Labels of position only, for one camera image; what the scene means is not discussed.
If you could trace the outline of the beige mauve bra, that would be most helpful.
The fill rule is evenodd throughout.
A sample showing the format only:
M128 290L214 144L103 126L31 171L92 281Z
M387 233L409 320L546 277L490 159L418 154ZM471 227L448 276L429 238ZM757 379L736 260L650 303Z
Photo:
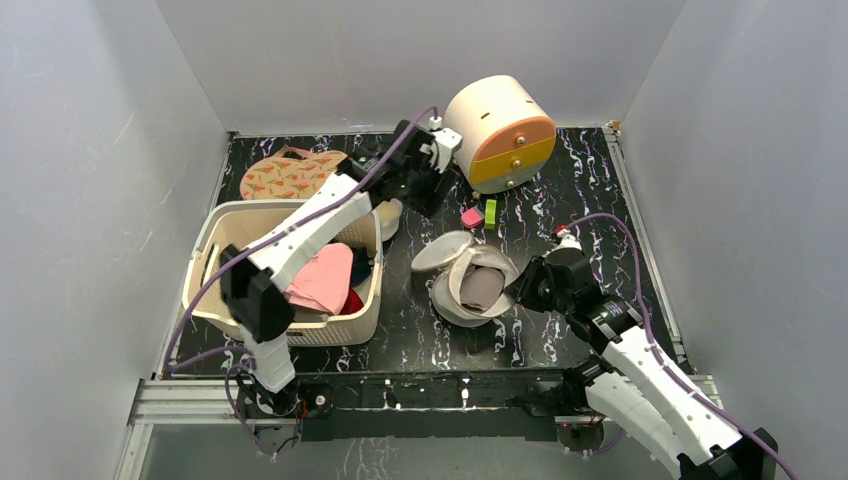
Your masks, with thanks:
M501 270L486 266L470 267L460 284L460 305L468 310L483 312L494 306L505 285Z

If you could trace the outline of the beige-trimmed white mesh laundry bag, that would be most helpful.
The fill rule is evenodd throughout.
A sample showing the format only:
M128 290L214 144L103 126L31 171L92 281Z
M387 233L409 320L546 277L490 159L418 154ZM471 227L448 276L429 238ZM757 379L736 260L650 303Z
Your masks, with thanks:
M460 327L482 326L515 304L505 288L518 278L518 268L467 231L450 231L427 244L411 270L438 273L428 287L430 301L442 318Z

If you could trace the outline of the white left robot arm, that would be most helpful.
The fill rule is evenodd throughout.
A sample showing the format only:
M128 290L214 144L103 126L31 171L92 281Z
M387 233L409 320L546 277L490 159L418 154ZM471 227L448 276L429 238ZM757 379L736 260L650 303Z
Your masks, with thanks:
M299 400L290 383L296 373L286 334L295 310L285 289L321 248L380 203L398 199L425 217L436 213L456 180L451 161L461 143L461 135L437 117L426 127L402 120L388 147L342 160L316 193L265 236L245 249L222 250L214 277L253 355L259 400L271 414L286 416Z

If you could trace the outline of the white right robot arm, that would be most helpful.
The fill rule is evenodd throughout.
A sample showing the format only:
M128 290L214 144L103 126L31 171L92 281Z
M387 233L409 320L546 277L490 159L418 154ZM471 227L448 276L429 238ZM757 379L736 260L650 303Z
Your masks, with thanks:
M563 399L595 410L635 438L676 479L772 479L777 443L745 434L648 339L646 322L602 290L577 248L535 256L505 289L528 310L562 314L593 356L564 373Z

